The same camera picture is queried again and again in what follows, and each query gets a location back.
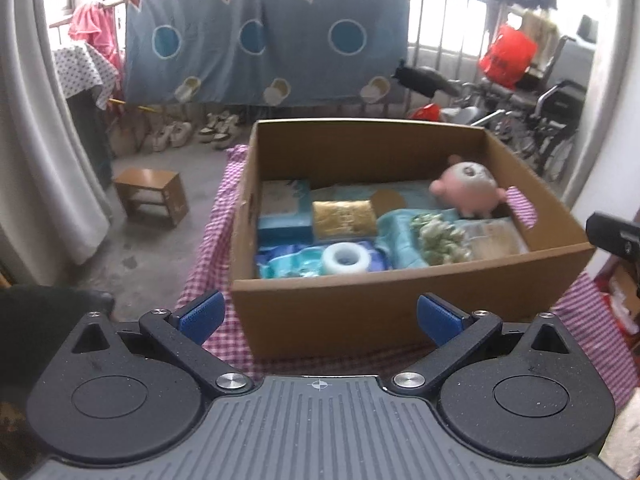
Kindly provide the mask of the white tape roll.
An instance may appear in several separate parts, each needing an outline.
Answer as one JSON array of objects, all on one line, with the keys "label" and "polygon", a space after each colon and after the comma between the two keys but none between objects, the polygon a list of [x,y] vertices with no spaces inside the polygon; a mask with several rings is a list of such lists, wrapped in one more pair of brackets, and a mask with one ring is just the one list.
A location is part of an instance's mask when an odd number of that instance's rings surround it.
[{"label": "white tape roll", "polygon": [[321,256],[324,275],[361,274],[369,270],[371,256],[366,248],[351,242],[329,245]]}]

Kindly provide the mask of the wheelchair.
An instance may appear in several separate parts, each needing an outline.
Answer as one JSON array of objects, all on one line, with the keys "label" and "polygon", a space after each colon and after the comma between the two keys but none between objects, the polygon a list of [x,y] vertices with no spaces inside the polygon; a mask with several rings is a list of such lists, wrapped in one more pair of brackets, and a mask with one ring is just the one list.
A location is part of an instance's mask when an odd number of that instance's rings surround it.
[{"label": "wheelchair", "polygon": [[561,36],[555,24],[533,13],[514,28],[536,42],[537,51],[513,90],[482,78],[459,84],[460,96],[440,117],[493,133],[539,177],[559,182],[574,148],[594,47]]}]

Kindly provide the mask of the grey curtain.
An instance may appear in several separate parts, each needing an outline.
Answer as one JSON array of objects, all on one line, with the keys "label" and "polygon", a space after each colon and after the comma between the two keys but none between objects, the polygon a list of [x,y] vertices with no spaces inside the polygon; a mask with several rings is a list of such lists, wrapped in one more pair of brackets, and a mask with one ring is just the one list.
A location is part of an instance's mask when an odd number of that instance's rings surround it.
[{"label": "grey curtain", "polygon": [[1,262],[20,283],[55,284],[110,224],[58,83],[43,0],[1,0]]}]

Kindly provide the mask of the polka dot cloth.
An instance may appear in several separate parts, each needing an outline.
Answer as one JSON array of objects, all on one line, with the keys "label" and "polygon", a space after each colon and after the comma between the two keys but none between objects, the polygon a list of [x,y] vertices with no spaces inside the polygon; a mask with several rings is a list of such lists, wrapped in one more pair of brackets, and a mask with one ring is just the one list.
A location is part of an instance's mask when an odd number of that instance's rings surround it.
[{"label": "polka dot cloth", "polygon": [[96,107],[106,110],[118,81],[116,68],[98,50],[82,41],[57,47],[52,55],[64,98],[89,91]]}]

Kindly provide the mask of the small wooden stool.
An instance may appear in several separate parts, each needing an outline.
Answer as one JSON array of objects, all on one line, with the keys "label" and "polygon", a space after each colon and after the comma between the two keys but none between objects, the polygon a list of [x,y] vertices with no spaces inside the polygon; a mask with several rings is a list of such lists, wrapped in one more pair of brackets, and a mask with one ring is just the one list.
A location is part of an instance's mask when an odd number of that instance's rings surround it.
[{"label": "small wooden stool", "polygon": [[127,217],[133,217],[141,206],[157,206],[166,210],[173,226],[178,226],[189,213],[186,192],[178,172],[149,168],[127,168],[113,185]]}]

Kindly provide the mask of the pink checkered tablecloth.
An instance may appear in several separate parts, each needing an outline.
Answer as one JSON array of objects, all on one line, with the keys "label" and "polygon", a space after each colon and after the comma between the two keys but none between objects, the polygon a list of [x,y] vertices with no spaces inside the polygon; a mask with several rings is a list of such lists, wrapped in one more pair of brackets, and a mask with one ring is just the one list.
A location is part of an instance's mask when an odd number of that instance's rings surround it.
[{"label": "pink checkered tablecloth", "polygon": [[[434,344],[427,341],[399,349],[368,352],[363,356],[275,361],[254,358],[234,310],[230,292],[231,237],[247,154],[248,147],[245,145],[227,151],[227,166],[205,226],[198,256],[177,302],[182,307],[211,290],[219,290],[224,294],[224,322],[204,342],[203,348],[255,379],[265,375],[388,376],[434,350]],[[616,319],[596,283],[587,273],[580,274],[553,306],[552,312],[580,344],[610,389],[616,408],[622,410],[639,395],[639,372]]]}]

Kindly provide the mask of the brown cardboard box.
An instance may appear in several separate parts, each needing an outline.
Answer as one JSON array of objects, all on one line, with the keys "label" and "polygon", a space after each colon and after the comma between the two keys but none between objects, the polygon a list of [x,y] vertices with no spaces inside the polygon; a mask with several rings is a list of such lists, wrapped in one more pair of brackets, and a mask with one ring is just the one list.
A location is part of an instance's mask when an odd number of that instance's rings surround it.
[{"label": "brown cardboard box", "polygon": [[[522,226],[523,255],[322,278],[258,278],[257,219],[262,184],[301,178],[315,188],[438,177],[448,158],[484,164],[501,186],[536,209]],[[551,308],[593,253],[582,226],[543,180],[480,128],[356,118],[261,120],[250,135],[230,252],[231,298],[256,359],[359,356],[424,341],[416,302],[424,292],[506,321]]]}]

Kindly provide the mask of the blue patterned hanging blanket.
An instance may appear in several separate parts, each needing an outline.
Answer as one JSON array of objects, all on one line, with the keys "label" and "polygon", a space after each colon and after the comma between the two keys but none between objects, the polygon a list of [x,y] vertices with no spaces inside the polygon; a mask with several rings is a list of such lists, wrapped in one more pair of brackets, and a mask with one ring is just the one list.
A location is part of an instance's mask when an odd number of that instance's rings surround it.
[{"label": "blue patterned hanging blanket", "polygon": [[398,103],[409,0],[129,0],[134,104]]}]

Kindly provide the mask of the yellow sponge pack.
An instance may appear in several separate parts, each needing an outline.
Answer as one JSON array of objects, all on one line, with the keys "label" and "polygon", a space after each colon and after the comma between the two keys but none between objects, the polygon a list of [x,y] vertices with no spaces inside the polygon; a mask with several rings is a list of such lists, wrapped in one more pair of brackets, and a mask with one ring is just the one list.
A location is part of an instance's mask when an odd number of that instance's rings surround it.
[{"label": "yellow sponge pack", "polygon": [[375,237],[376,214],[370,200],[317,200],[312,203],[312,232],[317,240]]}]

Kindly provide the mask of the white pink plush toy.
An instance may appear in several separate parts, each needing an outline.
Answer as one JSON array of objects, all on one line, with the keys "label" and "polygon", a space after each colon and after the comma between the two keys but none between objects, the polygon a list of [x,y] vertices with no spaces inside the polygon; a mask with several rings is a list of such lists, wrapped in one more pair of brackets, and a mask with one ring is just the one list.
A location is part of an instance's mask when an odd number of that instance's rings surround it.
[{"label": "white pink plush toy", "polygon": [[506,203],[506,190],[500,188],[490,171],[459,155],[448,157],[447,169],[428,189],[463,218],[488,219],[495,209]]}]

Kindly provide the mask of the pink hanging garment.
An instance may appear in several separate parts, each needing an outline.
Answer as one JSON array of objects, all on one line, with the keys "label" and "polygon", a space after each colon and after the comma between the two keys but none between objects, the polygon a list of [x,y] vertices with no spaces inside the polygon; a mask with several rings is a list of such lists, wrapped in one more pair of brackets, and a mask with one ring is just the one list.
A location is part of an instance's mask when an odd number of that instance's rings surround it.
[{"label": "pink hanging garment", "polygon": [[122,56],[116,34],[115,11],[103,3],[78,6],[70,20],[68,36],[74,41],[85,41],[96,49],[118,73],[122,80]]}]

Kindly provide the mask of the green white scrunchie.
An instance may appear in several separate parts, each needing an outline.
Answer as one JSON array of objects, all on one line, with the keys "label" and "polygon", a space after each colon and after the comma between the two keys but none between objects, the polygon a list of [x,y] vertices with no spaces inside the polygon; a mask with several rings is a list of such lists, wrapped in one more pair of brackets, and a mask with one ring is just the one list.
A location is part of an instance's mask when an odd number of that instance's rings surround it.
[{"label": "green white scrunchie", "polygon": [[467,262],[472,252],[465,241],[465,232],[441,214],[417,214],[409,223],[416,236],[416,246],[429,266]]}]

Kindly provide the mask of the teal tissue box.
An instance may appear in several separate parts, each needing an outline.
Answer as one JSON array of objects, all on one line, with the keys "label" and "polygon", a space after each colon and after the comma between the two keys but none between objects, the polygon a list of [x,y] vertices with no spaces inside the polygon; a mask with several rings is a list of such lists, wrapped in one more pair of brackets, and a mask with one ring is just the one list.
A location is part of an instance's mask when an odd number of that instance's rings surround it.
[{"label": "teal tissue box", "polygon": [[262,182],[257,239],[260,247],[311,244],[312,200],[308,180]]}]

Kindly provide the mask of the red plastic bag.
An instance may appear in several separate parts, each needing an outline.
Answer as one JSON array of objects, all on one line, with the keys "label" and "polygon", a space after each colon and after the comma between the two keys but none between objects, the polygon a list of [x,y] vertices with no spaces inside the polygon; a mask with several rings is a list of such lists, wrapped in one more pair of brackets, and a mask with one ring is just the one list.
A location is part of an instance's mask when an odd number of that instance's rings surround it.
[{"label": "red plastic bag", "polygon": [[494,84],[513,90],[533,61],[536,51],[536,42],[524,32],[502,24],[496,39],[478,62],[478,67]]}]

